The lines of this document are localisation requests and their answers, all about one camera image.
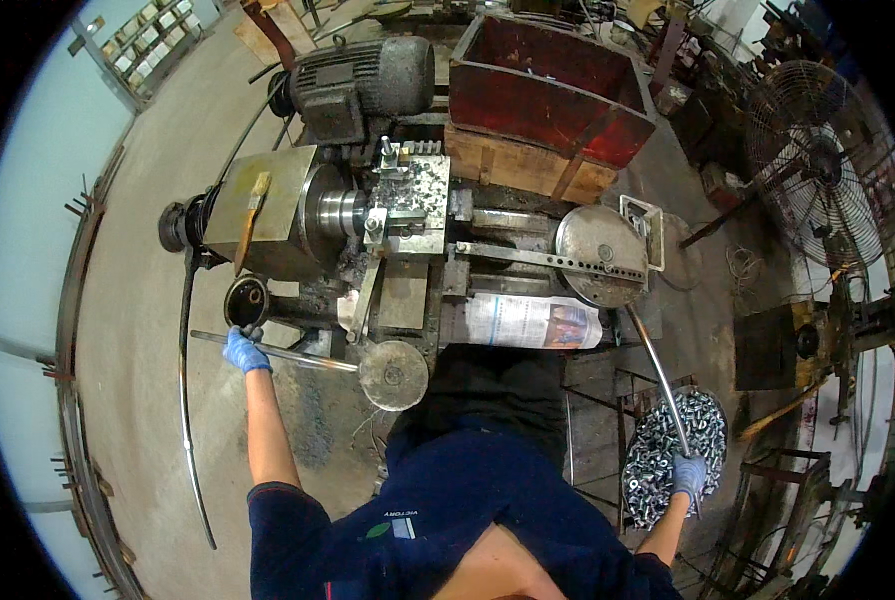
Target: white wall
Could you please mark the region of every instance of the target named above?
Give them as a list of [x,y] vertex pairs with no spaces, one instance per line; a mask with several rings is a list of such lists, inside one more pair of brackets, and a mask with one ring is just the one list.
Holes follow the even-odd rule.
[[[140,10],[140,0],[93,0],[80,12],[106,41]],[[211,0],[196,0],[204,27],[217,17]],[[58,304],[78,218],[65,202],[100,175],[132,114],[102,81],[88,52],[74,56],[65,28],[48,49],[26,94],[17,99],[0,156],[0,338],[53,355]],[[63,456],[54,381],[41,366],[0,351],[0,452],[22,503],[70,500],[52,457]],[[69,511],[29,514],[33,530],[75,593],[107,598],[111,585]]]
[[[792,1],[773,0],[773,4],[786,11]],[[747,63],[754,54],[759,55],[765,49],[758,43],[769,28],[765,13],[765,6],[758,0],[714,0],[704,11],[708,20],[724,29],[715,32],[714,40],[729,50],[735,46],[734,37],[741,32],[740,43],[733,55],[742,63]]]

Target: concrete floor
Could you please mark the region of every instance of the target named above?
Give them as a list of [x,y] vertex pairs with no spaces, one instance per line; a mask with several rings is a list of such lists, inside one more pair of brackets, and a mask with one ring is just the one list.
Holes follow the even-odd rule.
[[[217,176],[232,145],[264,99],[266,78],[248,85],[262,64],[232,30],[239,15],[219,21],[141,114],[125,141],[125,158],[107,198],[107,212],[94,246],[84,287],[77,379],[87,443],[94,464],[113,486],[110,508],[123,543],[136,555],[134,572],[153,598],[248,595],[250,529],[245,495],[251,487],[246,454],[242,376],[227,366],[220,347],[192,340],[188,355],[191,426],[204,503],[218,549],[208,546],[190,489],[177,406],[177,330],[184,277],[181,254],[165,252],[157,238],[164,207],[203,190]],[[281,121],[265,111],[241,155],[270,150]],[[689,223],[709,221],[717,211],[705,200],[698,174],[685,159],[670,126],[661,120],[618,183],[612,201],[628,193],[659,205]],[[735,282],[725,250],[742,243],[769,263],[788,270],[788,260],[757,227],[732,224],[700,242],[702,282],[687,293],[652,281],[662,315],[658,352],[670,378],[694,374],[721,399],[729,420],[738,411],[734,390],[732,321]],[[199,271],[191,328],[222,332],[221,299],[233,277],[225,264]],[[765,294],[787,292],[766,273]],[[266,327],[265,341],[284,343],[289,329]],[[650,375],[640,347],[610,354],[615,366]],[[370,428],[353,438],[372,405],[350,375],[324,377],[275,364],[274,385],[305,489],[333,519],[370,497],[378,455]],[[607,384],[591,384],[604,393]],[[764,406],[758,413],[766,414]],[[583,482],[617,471],[616,417],[597,405],[574,405],[575,477]],[[387,423],[374,424],[383,435]],[[628,422],[628,431],[633,423]],[[704,519],[687,523],[681,543],[691,558],[712,549],[734,496],[745,447],[729,449],[721,489],[705,503]],[[614,499],[617,481],[585,487]],[[613,509],[605,515],[613,522]],[[642,533],[625,535],[635,546]],[[705,566],[714,553],[697,558]],[[688,585],[693,571],[675,565],[675,581]],[[684,594],[692,597],[699,586]]]

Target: wooden crate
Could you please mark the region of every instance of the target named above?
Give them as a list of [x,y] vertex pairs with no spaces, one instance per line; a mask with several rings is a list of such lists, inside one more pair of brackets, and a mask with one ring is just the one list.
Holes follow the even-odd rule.
[[[444,126],[444,149],[450,156],[450,174],[455,177],[555,196],[556,200],[578,205],[597,202],[601,192],[618,179],[614,169],[579,156],[567,160],[556,151],[472,133],[451,124]],[[561,197],[556,198],[556,187],[562,179]]]

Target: tray of screws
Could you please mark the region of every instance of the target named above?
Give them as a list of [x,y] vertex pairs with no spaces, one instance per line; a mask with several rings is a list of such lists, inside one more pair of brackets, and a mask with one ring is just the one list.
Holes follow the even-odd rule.
[[[727,460],[728,425],[724,409],[710,391],[688,385],[673,391],[694,456],[704,456],[707,476],[701,497],[718,488]],[[674,419],[667,402],[657,402],[634,429],[621,474],[624,503],[633,517],[633,526],[651,529],[668,508],[674,486],[674,452],[681,450]],[[687,511],[696,513],[694,506]]]

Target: worker's right hand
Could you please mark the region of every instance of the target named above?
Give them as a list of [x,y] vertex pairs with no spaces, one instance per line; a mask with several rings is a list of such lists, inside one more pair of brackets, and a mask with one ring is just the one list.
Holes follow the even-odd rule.
[[685,458],[680,452],[674,453],[674,490],[671,496],[684,492],[691,504],[697,507],[697,499],[704,489],[704,480],[708,476],[708,463],[703,456]]
[[235,325],[227,330],[227,343],[224,344],[221,355],[245,375],[254,369],[273,371],[267,355],[255,346],[255,342],[261,342],[262,335],[264,331],[260,327],[245,332]]

